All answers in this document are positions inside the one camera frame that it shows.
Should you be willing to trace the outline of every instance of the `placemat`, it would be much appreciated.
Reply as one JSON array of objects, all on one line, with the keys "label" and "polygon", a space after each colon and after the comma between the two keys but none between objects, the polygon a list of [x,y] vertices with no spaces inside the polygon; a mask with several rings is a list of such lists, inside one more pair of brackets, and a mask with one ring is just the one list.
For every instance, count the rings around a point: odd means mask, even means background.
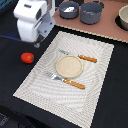
[{"label": "placemat", "polygon": [[[82,128],[89,128],[113,48],[112,44],[60,31],[13,96]],[[64,56],[58,49],[98,60],[97,63],[82,60],[82,74],[72,79],[85,85],[84,90],[44,75],[46,71],[58,75],[55,64]]]}]

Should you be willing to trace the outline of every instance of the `tomato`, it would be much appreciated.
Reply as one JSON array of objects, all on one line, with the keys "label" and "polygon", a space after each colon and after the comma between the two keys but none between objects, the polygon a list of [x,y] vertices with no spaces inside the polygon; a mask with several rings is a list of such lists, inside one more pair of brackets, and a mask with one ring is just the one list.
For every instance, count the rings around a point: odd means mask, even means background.
[{"label": "tomato", "polygon": [[21,60],[25,63],[31,64],[34,61],[34,55],[32,53],[25,52],[21,55]]}]

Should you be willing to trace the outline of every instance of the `wooden handle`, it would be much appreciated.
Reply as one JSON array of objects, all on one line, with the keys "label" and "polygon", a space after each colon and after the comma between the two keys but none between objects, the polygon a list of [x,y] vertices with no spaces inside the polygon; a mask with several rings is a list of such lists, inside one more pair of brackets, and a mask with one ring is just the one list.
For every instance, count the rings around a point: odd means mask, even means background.
[{"label": "wooden handle", "polygon": [[94,63],[97,62],[97,59],[90,58],[90,57],[87,57],[87,56],[78,55],[78,57],[79,57],[80,59],[88,60],[88,61],[91,61],[91,62],[94,62]]},{"label": "wooden handle", "polygon": [[79,83],[76,83],[76,82],[73,82],[73,81],[70,81],[70,80],[68,80],[68,79],[64,79],[63,82],[64,82],[64,83],[67,83],[67,84],[70,84],[70,85],[72,85],[72,86],[75,86],[75,87],[77,87],[77,88],[80,88],[80,89],[85,89],[85,86],[84,86],[84,85],[79,84]]}]

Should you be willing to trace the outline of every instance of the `plate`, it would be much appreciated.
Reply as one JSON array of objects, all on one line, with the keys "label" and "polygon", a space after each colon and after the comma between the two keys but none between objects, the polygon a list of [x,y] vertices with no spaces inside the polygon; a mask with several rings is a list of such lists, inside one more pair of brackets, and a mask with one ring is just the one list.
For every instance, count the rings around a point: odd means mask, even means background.
[{"label": "plate", "polygon": [[83,63],[78,57],[66,55],[57,61],[56,71],[63,78],[76,78],[83,71]]}]

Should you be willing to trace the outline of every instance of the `knife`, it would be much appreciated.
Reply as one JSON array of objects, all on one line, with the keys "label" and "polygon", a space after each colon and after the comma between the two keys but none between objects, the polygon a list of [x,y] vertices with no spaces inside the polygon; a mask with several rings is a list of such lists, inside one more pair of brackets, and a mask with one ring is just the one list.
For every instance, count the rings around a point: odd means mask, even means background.
[{"label": "knife", "polygon": [[83,59],[83,60],[88,60],[88,61],[91,61],[91,62],[94,62],[94,63],[97,62],[97,59],[95,59],[95,58],[91,58],[91,57],[87,57],[87,56],[83,56],[83,55],[73,54],[73,53],[70,53],[70,52],[67,52],[67,51],[64,51],[64,50],[60,50],[60,49],[58,49],[58,51],[63,53],[63,54],[66,54],[66,55],[77,56],[77,57],[79,57],[80,59]]}]

